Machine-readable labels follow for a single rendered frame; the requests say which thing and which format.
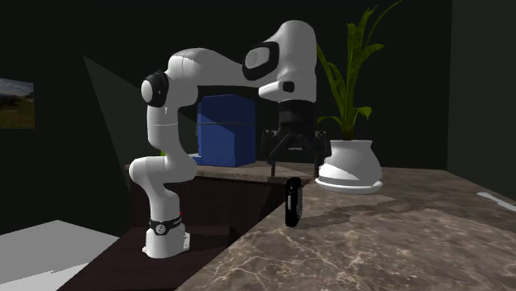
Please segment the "black upright oval device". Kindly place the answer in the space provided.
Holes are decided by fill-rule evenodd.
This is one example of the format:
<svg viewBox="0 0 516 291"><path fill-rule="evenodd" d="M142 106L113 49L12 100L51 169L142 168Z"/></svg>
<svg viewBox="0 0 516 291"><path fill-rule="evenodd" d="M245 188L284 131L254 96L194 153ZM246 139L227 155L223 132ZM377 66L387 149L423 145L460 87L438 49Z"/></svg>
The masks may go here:
<svg viewBox="0 0 516 291"><path fill-rule="evenodd" d="M303 211L303 186L301 178L292 177L284 186L285 196L285 225L295 227Z"/></svg>

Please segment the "dark robot stand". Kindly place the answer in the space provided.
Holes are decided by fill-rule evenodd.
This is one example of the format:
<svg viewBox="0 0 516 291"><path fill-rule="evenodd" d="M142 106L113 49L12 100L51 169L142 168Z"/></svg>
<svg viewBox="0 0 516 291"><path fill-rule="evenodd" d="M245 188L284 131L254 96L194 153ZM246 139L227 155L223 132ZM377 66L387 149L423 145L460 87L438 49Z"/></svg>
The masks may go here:
<svg viewBox="0 0 516 291"><path fill-rule="evenodd" d="M152 259L145 232L133 227L57 291L175 291L240 237L229 225L187 226L189 250Z"/></svg>

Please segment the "landscape wall picture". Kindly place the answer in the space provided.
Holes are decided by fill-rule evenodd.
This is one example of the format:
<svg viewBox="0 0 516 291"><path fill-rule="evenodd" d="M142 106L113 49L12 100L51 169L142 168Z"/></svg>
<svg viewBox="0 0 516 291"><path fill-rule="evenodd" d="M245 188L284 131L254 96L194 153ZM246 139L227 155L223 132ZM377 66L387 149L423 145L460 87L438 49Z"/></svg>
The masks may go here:
<svg viewBox="0 0 516 291"><path fill-rule="evenodd" d="M36 127L34 84L0 78L0 129Z"/></svg>

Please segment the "green plant in white pot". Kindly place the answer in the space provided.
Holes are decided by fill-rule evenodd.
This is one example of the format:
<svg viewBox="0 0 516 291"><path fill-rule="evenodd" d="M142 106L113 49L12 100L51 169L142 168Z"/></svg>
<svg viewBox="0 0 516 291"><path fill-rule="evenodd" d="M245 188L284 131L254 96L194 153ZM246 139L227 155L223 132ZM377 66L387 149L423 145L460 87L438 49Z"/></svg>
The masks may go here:
<svg viewBox="0 0 516 291"><path fill-rule="evenodd" d="M362 64L382 44L372 44L370 38L382 16L378 16L370 30L366 29L374 8L368 8L356 25L348 23L346 35L346 70L342 74L335 64L329 62L321 48L317 48L317 56L331 87L339 114L332 116L340 129L342 138L330 142L332 154L318 168L316 183L329 191L350 194L368 194L378 191L383 183L383 172L380 162L371 149L369 140L356 140L354 129L356 118L369 118L370 107L356 107L354 93L356 81Z"/></svg>

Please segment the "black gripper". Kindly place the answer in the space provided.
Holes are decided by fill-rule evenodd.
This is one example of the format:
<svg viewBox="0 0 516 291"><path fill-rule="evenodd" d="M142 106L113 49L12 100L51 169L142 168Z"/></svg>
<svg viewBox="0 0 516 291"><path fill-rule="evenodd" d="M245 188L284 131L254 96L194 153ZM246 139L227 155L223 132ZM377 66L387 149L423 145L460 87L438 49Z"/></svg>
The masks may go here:
<svg viewBox="0 0 516 291"><path fill-rule="evenodd" d="M281 102L279 130L263 130L261 150L266 163L270 165L272 177L275 177L275 163L278 156L289 148L313 151L314 178L319 176L319 168L324 164L324 160L332 155L327 132L314 132L313 103L310 101L292 99Z"/></svg>

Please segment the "blue box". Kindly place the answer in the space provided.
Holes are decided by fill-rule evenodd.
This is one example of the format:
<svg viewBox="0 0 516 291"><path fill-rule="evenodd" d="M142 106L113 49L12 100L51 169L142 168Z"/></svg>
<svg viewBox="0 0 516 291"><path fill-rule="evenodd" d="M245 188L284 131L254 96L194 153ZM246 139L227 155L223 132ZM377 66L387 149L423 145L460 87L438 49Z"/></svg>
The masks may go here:
<svg viewBox="0 0 516 291"><path fill-rule="evenodd" d="M239 167L256 161L256 107L235 94L202 98L197 115L198 165Z"/></svg>

